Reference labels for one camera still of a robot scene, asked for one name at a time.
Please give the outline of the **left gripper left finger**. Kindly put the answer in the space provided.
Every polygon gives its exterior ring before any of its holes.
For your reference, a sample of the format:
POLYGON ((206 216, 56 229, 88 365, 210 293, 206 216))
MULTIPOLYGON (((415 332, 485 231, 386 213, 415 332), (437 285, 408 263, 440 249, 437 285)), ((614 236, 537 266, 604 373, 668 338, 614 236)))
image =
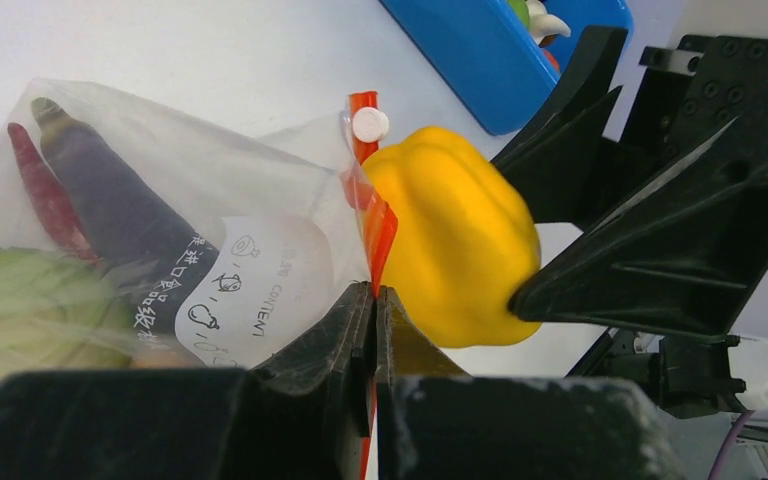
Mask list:
POLYGON ((55 370, 0 383, 0 479, 361 479, 376 302, 350 285, 256 367, 55 370))

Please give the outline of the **dark purple toy eggplant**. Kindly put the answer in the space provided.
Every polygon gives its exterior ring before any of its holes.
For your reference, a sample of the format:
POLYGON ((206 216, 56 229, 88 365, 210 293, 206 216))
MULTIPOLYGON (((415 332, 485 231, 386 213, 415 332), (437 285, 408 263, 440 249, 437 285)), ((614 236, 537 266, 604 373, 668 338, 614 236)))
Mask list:
POLYGON ((218 258, 202 237, 89 124, 37 97, 42 156, 65 188, 86 238, 132 310, 139 340, 157 348, 218 258))

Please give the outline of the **green toy cabbage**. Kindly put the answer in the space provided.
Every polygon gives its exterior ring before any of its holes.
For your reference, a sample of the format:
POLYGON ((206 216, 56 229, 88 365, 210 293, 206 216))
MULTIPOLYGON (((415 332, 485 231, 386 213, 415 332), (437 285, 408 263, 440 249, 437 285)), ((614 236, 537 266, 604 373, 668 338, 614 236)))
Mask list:
POLYGON ((125 367, 130 332, 129 308, 93 267, 0 248, 0 381, 29 370, 125 367))

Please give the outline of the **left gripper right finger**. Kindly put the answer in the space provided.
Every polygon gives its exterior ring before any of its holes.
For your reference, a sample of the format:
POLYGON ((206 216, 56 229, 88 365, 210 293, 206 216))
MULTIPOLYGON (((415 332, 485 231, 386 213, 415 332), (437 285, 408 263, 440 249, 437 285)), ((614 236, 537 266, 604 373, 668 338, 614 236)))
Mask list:
POLYGON ((382 479, 680 479, 654 404, 610 378, 477 377, 376 301, 382 479))

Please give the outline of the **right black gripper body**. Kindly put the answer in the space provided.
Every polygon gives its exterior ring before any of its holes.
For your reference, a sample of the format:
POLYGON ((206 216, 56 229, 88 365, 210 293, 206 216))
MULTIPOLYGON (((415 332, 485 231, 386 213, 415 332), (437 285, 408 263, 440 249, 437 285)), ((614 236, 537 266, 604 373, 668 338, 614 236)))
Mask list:
POLYGON ((639 65, 645 73, 621 143, 659 167, 768 92, 768 39, 686 34, 676 48, 645 47, 639 65))

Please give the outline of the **clear zip top bag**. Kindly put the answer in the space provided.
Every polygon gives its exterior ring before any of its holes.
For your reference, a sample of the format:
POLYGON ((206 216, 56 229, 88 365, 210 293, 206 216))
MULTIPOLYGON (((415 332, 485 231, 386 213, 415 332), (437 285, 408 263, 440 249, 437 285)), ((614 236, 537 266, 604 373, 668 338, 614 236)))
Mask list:
POLYGON ((33 82, 0 133, 0 479, 361 479, 374 91, 252 139, 33 82))

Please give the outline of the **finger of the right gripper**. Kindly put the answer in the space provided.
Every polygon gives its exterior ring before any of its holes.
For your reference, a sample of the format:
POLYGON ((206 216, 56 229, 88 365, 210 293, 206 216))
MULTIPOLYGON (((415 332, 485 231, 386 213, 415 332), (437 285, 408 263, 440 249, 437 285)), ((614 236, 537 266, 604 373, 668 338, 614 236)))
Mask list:
POLYGON ((580 204, 621 92, 610 85, 627 35, 621 27, 585 27, 548 98, 491 160, 538 224, 585 224, 580 204))
POLYGON ((510 298, 523 320, 729 332, 768 270, 768 122, 741 115, 587 229, 510 298))

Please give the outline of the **red toy chili pepper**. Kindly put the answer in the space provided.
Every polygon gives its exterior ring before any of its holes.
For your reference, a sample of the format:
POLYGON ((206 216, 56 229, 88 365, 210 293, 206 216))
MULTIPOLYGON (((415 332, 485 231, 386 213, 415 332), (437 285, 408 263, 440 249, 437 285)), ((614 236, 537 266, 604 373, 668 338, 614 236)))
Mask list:
POLYGON ((97 264, 99 257, 85 236, 69 195, 38 152, 27 130, 10 122, 7 134, 25 192, 48 237, 61 251, 97 264))

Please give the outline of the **yellow toy bell pepper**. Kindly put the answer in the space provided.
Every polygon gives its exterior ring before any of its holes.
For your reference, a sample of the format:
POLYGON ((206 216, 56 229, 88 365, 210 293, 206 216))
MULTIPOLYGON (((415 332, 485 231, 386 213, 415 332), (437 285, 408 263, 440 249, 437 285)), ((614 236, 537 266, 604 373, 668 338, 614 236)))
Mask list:
POLYGON ((465 137, 421 128, 363 164, 398 220, 382 281, 443 348, 508 346, 540 325, 509 302, 541 266, 522 198, 465 137))

